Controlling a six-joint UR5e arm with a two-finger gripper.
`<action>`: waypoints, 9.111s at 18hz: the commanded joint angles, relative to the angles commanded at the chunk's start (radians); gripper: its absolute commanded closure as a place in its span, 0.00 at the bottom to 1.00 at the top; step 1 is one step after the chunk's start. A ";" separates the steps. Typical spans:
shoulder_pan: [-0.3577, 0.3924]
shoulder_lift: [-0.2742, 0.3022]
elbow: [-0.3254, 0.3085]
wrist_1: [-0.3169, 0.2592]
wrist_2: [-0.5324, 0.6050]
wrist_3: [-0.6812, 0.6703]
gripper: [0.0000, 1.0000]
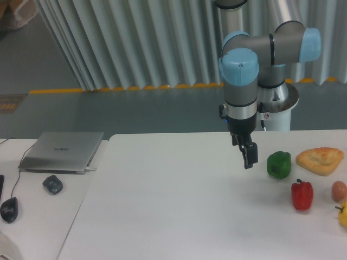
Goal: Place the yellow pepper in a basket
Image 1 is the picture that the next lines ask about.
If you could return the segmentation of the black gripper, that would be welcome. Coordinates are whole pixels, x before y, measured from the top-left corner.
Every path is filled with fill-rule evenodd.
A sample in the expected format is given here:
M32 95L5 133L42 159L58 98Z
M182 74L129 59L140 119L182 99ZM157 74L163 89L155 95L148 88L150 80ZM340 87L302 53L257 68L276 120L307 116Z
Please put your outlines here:
M232 134L232 145L238 146L242 153L245 169L252 168L258 162L258 146L249 135L256 128L256 113L255 103L244 107L234 107L228 103L219 105L219 117L227 123Z

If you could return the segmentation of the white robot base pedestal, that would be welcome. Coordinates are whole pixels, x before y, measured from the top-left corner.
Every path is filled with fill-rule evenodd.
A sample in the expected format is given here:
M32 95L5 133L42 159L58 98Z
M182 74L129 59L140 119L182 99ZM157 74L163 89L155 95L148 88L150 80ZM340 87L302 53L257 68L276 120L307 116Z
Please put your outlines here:
M292 109L299 101L298 90L284 82L275 88L258 88L257 131L284 131L291 129Z

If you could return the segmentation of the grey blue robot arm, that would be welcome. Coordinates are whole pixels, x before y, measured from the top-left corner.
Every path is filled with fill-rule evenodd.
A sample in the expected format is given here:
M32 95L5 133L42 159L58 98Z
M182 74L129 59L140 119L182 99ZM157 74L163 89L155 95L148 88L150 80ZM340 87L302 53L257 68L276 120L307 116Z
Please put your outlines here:
M251 36L232 29L233 14L246 1L216 1L222 36L219 73L224 85L224 104L219 115L227 123L232 144L242 153L244 167L258 162L254 130L289 131L297 89L285 82L286 66L316 60L322 41L316 28L303 24L296 1L267 1L274 31Z

